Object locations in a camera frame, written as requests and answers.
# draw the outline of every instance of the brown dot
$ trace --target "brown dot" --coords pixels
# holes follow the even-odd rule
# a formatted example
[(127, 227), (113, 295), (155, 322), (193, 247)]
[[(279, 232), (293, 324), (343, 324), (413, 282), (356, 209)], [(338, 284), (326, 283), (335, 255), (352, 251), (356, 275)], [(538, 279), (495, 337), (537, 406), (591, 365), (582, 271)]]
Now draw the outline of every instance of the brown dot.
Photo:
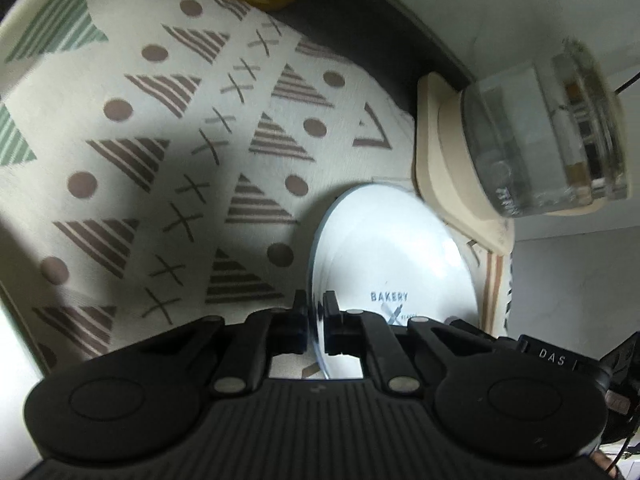
[(66, 264), (55, 256), (49, 256), (40, 262), (40, 272), (44, 279), (53, 285), (62, 285), (69, 279)]
[(305, 131), (312, 137), (324, 137), (326, 126), (320, 119), (307, 119), (304, 124)]
[(289, 175), (284, 181), (284, 185), (295, 196), (305, 196), (309, 192), (309, 186), (297, 175)]
[(104, 105), (104, 114), (112, 121), (126, 121), (131, 117), (133, 108), (124, 99), (112, 99)]
[(187, 16), (197, 18), (202, 14), (202, 6), (196, 0), (183, 0), (180, 2), (180, 9)]
[(44, 357), (44, 361), (46, 362), (49, 368), (53, 368), (58, 363), (58, 357), (54, 353), (54, 351), (49, 348), (47, 345), (43, 345), (42, 343), (38, 343), (38, 348), (40, 349), (40, 353), (42, 357)]
[(142, 49), (142, 57), (147, 61), (157, 63), (164, 61), (169, 56), (169, 53), (164, 46), (160, 45), (147, 45)]
[(267, 249), (267, 258), (276, 267), (289, 267), (293, 263), (293, 251), (287, 244), (271, 244)]
[(329, 70), (324, 73), (324, 82), (334, 88), (342, 88), (344, 86), (344, 78), (337, 72)]
[(88, 171), (78, 171), (66, 181), (66, 188), (76, 198), (89, 198), (94, 195), (98, 181)]

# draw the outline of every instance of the silver screw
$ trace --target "silver screw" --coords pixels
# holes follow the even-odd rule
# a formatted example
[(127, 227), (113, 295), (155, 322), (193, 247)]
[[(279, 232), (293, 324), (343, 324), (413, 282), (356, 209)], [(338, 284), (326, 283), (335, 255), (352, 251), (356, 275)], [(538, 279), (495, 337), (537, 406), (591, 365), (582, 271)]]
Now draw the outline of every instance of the silver screw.
[(389, 389), (396, 394), (412, 394), (420, 388), (420, 381), (413, 377), (398, 376), (389, 380)]
[(237, 394), (246, 388), (246, 383), (239, 377), (222, 377), (213, 384), (219, 394)]

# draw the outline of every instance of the black wire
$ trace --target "black wire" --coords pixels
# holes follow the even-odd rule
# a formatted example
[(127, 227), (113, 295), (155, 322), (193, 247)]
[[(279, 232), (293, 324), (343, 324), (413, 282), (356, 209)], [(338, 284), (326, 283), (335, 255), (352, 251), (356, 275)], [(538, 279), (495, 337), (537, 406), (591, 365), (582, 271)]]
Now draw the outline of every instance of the black wire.
[(620, 448), (620, 451), (618, 452), (618, 455), (615, 457), (615, 459), (613, 460), (613, 462), (611, 462), (611, 465), (609, 467), (607, 467), (607, 473), (610, 472), (613, 468), (615, 468), (616, 464), (620, 461), (620, 459), (622, 458), (622, 455), (624, 454), (624, 452), (626, 451), (626, 448), (628, 447), (629, 443), (631, 442), (631, 439), (633, 438), (633, 436), (636, 434), (635, 431), (632, 431), (629, 436), (626, 438), (625, 443), (622, 445), (622, 447)]
[(635, 76), (633, 76), (629, 81), (627, 81), (626, 83), (622, 83), (622, 85), (620, 85), (618, 88), (616, 88), (616, 94), (619, 94), (620, 92), (625, 91), (633, 83), (638, 81), (638, 79), (640, 79), (640, 72), (638, 72)]

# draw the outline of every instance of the patterned tablecloth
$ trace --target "patterned tablecloth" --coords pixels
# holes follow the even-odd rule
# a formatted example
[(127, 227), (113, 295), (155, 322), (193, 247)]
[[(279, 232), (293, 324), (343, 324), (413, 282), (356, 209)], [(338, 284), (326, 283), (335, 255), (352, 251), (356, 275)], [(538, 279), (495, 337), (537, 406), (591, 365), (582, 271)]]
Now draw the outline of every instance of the patterned tablecloth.
[[(19, 0), (0, 59), (0, 280), (50, 367), (289, 305), (337, 196), (413, 189), (413, 118), (242, 2)], [(508, 258), (455, 237), (501, 333)]]

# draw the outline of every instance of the green striped triangle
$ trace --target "green striped triangle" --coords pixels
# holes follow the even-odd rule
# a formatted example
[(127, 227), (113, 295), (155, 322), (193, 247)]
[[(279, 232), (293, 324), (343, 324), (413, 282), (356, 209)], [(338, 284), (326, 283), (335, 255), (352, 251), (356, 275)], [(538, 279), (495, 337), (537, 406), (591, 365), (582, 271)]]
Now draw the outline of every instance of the green striped triangle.
[(9, 110), (2, 105), (0, 107), (0, 166), (10, 166), (35, 159), (35, 153), (31, 151), (15, 125)]
[(47, 0), (5, 62), (75, 50), (94, 41), (108, 38), (93, 24), (86, 0)]

